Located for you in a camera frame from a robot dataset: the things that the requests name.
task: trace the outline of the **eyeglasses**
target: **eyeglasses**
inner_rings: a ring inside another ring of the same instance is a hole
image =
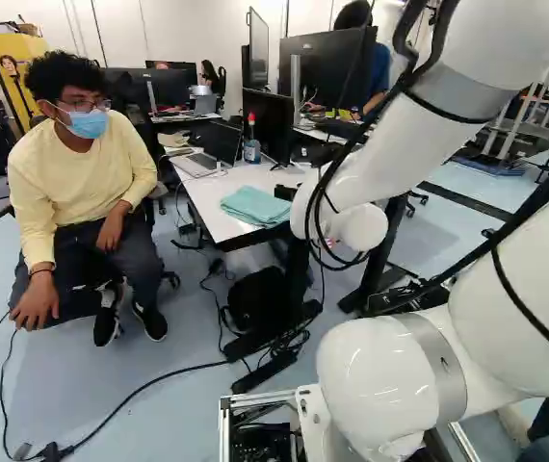
[[[72,103],[67,103],[62,99],[59,99],[60,102],[71,106],[77,113],[89,113],[94,108],[97,108],[99,111],[107,112],[112,109],[112,100],[110,99],[101,99],[96,102],[92,101],[74,101]]]

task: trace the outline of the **person in blue shirt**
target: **person in blue shirt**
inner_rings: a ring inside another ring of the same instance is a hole
[[[367,0],[354,0],[348,3],[336,16],[333,29],[351,29],[362,27],[365,22],[373,25],[371,5]],[[371,84],[369,93],[364,101],[358,102],[358,111],[353,114],[356,119],[363,118],[372,112],[390,88],[390,51],[382,43],[376,43],[373,51],[373,66],[371,71]],[[309,110],[322,109],[320,106],[308,104]]]

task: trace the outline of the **keyboard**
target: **keyboard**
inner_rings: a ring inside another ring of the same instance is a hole
[[[195,162],[196,164],[200,164],[202,167],[207,168],[209,170],[214,170],[215,168],[217,168],[217,161],[211,159],[210,157],[200,152],[198,152],[197,154],[191,154],[190,156],[187,156],[187,159]]]
[[[316,129],[326,133],[330,133],[331,135],[334,135],[336,137],[344,138],[345,140],[349,140],[358,130],[359,126],[359,123],[346,122],[334,118],[326,119],[315,124]],[[369,137],[365,134],[362,135],[359,142],[364,144],[368,139]]]

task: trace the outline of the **yellow poster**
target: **yellow poster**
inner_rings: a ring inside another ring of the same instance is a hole
[[[48,50],[41,37],[26,34],[0,34],[0,73],[17,117],[25,131],[33,116],[40,114],[33,95],[24,85],[28,64]]]

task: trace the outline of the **computer monitor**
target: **computer monitor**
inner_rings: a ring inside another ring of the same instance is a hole
[[[287,166],[290,162],[294,99],[281,94],[243,89],[243,117],[247,137],[249,113],[255,115],[253,134],[260,142],[264,154]]]
[[[131,102],[147,108],[148,88],[144,73],[146,69],[132,67],[104,67],[104,78],[108,92],[113,100],[117,97],[125,102]]]
[[[268,24],[253,7],[248,9],[248,78],[251,88],[268,85]]]
[[[102,70],[111,91],[120,91],[125,98],[137,104],[149,104],[148,81],[152,83],[156,104],[176,106],[190,100],[187,70],[129,67],[107,67]]]
[[[146,60],[146,67],[149,69],[177,69],[187,71],[187,83],[197,85],[197,66],[196,63],[187,63],[184,61],[152,61]]]
[[[203,147],[206,154],[210,154],[218,161],[234,165],[242,137],[240,127],[212,120],[209,123],[195,125],[191,132],[191,145]]]
[[[301,56],[301,85],[313,100],[331,108],[350,109],[366,102],[371,83],[378,28],[354,28],[282,38],[279,46],[279,93],[292,94],[291,56]],[[350,68],[355,67],[345,94]]]
[[[176,106],[190,100],[187,70],[147,69],[143,78],[152,83],[157,104]]]

